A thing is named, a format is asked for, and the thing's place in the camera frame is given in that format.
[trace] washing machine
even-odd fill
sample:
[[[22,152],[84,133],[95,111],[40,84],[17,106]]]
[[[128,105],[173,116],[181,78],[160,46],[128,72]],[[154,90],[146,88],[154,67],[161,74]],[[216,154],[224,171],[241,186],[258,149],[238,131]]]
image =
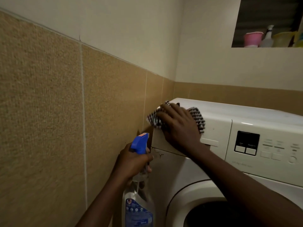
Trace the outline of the washing machine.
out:
[[[303,209],[303,116],[190,99],[172,102],[199,108],[206,121],[200,141],[212,152]],[[161,130],[154,129],[151,146],[149,187],[157,227],[213,226],[214,218],[243,224],[208,175]]]

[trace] white painted wall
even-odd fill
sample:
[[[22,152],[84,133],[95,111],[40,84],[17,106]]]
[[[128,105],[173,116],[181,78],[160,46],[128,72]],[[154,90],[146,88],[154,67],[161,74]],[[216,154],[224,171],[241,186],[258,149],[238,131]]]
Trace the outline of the white painted wall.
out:
[[[0,8],[175,80],[184,0],[0,0]]]
[[[303,49],[231,48],[240,1],[185,1],[176,81],[303,90]]]

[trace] black and white cloth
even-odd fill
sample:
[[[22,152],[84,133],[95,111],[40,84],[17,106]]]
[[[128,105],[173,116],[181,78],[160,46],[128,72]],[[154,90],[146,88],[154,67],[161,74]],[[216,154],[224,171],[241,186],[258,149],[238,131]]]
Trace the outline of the black and white cloth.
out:
[[[149,114],[147,116],[147,122],[150,123],[150,125],[152,125],[155,128],[166,128],[167,124],[165,124],[164,122],[162,122],[162,120],[157,116],[157,112],[162,111],[165,112],[165,110],[161,107],[158,107],[157,110],[153,111],[151,114]],[[201,112],[199,111],[199,109],[197,107],[191,107],[188,109],[189,113],[191,114],[191,116],[194,118],[194,120],[196,121],[198,130],[200,132],[200,134],[204,133],[204,129],[205,129],[205,120],[203,119]]]

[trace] blue trigger sprayer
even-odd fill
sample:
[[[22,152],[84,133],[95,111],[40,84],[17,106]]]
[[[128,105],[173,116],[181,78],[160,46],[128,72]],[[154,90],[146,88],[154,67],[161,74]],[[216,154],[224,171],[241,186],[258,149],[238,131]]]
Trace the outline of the blue trigger sprayer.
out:
[[[135,137],[131,150],[146,154],[149,133]],[[147,165],[133,177],[130,187],[123,193],[122,227],[155,227],[154,203],[148,191]]]

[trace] button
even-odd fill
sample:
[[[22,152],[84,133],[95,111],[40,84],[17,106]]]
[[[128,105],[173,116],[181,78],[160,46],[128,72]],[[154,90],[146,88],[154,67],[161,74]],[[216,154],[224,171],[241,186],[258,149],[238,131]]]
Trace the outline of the button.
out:
[[[295,163],[296,160],[297,160],[296,157],[291,156],[291,157],[289,157],[289,160],[288,160],[288,161],[289,161],[290,163]]]
[[[251,155],[256,155],[257,150],[256,149],[251,149],[251,148],[246,148],[245,153],[246,154],[251,154]]]
[[[261,157],[271,159],[271,152],[262,151],[261,152]]]
[[[279,161],[281,161],[282,160],[282,156],[283,155],[280,155],[280,154],[272,154],[272,159],[274,159],[274,160],[279,160]]]
[[[245,147],[244,146],[236,146],[235,151],[244,153],[245,152]]]

